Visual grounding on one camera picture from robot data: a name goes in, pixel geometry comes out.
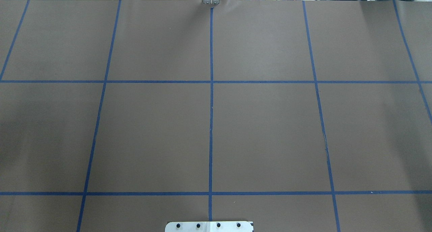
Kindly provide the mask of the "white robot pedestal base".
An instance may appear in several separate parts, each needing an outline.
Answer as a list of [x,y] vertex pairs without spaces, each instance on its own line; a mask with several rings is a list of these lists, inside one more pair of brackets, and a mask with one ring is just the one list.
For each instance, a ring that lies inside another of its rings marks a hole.
[[253,222],[249,221],[194,221],[169,222],[165,232],[253,232]]

